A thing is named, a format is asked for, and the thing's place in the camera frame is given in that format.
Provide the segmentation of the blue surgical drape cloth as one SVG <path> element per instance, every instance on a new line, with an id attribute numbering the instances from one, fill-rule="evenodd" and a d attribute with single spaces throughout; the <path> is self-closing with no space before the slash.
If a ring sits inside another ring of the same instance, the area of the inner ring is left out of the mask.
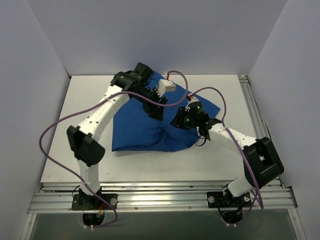
<path id="1" fill-rule="evenodd" d="M 162 76 L 153 71 L 152 79 L 159 81 Z M 162 121 L 149 117 L 143 104 L 130 98 L 113 117 L 112 151 L 176 152 L 191 147 L 199 139 L 196 130 L 170 124 L 187 94 L 189 91 L 180 85 L 164 94 L 167 103 L 163 105 Z"/>

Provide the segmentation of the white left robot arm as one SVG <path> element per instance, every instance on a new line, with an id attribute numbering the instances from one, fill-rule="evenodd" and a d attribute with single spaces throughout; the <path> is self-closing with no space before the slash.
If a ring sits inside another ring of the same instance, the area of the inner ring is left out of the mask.
<path id="1" fill-rule="evenodd" d="M 140 62 L 134 70 L 118 72 L 103 97 L 106 102 L 78 126 L 71 125 L 66 131 L 70 149 L 78 161 L 80 176 L 84 180 L 79 188 L 79 196 L 90 210 L 97 209 L 101 203 L 99 162 L 106 150 L 99 144 L 99 140 L 118 110 L 133 97 L 142 103 L 143 110 L 149 117 L 163 120 L 163 105 L 168 101 L 164 94 L 175 90 L 176 87 L 170 80 L 162 79 L 157 87 L 149 88 L 148 83 L 152 75 L 153 71 Z"/>

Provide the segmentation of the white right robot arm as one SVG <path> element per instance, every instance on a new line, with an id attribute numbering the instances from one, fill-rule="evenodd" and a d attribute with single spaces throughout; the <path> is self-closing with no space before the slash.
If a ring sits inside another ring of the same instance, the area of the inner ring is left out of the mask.
<path id="1" fill-rule="evenodd" d="M 170 124 L 181 130 L 197 130 L 206 141 L 220 143 L 242 157 L 244 174 L 230 182 L 222 193 L 227 206 L 234 206 L 244 193 L 261 189 L 284 173 L 271 139 L 247 136 L 226 127 L 221 120 L 209 117 L 198 100 L 180 107 Z"/>

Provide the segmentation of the aluminium right rail frame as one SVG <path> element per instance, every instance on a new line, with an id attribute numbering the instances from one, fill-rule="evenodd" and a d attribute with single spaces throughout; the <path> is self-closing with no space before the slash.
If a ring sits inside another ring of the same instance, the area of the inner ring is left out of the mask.
<path id="1" fill-rule="evenodd" d="M 239 79 L 242 93 L 258 143 L 247 151 L 249 163 L 253 164 L 253 172 L 257 173 L 257 182 L 261 187 L 277 180 L 284 173 L 284 166 L 277 150 L 270 139 L 267 125 L 253 96 L 248 78 Z"/>

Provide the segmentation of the aluminium rail frame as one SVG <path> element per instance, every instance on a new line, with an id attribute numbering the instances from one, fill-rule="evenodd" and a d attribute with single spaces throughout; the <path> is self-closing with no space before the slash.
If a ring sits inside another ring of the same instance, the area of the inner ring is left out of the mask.
<path id="1" fill-rule="evenodd" d="M 32 197 L 24 240 L 297 240 L 302 239 L 293 191 L 272 181 L 261 190 L 264 208 L 254 205 L 242 223 L 226 226 L 209 192 L 222 181 L 104 183 L 117 195 L 118 219 L 96 229 L 82 225 L 71 209 L 73 182 L 46 183 Z"/>
<path id="2" fill-rule="evenodd" d="M 267 125 L 253 96 L 248 78 L 239 79 L 242 93 L 258 143 L 247 151 L 249 163 L 253 164 L 253 172 L 257 173 L 257 182 L 261 187 L 277 180 L 284 173 L 284 166 L 277 150 L 270 139 Z"/>

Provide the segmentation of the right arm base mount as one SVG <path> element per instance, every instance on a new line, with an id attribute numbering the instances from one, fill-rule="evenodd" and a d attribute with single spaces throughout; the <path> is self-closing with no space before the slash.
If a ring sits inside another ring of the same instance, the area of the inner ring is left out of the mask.
<path id="1" fill-rule="evenodd" d="M 248 192 L 233 197 L 224 191 L 209 191 L 206 193 L 206 198 L 208 208 L 217 209 L 227 227 L 236 227 L 244 219 L 244 208 L 252 206 Z"/>

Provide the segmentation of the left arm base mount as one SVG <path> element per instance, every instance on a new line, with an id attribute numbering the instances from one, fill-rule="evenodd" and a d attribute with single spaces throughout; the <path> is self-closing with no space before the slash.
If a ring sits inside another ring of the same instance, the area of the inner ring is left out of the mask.
<path id="1" fill-rule="evenodd" d="M 85 200 L 80 194 L 72 196 L 72 211 L 82 212 L 82 222 L 86 227 L 99 228 L 102 227 L 104 221 L 107 220 L 108 211 L 113 212 L 117 209 L 118 194 L 116 193 L 100 193 L 99 199 L 93 196 L 93 200 Z"/>

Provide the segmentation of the aluminium front rail frame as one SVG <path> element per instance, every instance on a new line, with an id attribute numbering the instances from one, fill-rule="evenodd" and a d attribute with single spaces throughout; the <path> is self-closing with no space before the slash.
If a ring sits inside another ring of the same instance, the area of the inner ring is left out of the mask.
<path id="1" fill-rule="evenodd" d="M 302 239 L 293 191 L 272 181 L 261 190 L 264 208 L 254 205 L 242 223 L 226 226 L 209 192 L 222 181 L 104 183 L 117 195 L 118 219 L 96 229 L 82 225 L 71 209 L 73 182 L 46 183 L 32 197 L 24 240 L 297 240 Z"/>

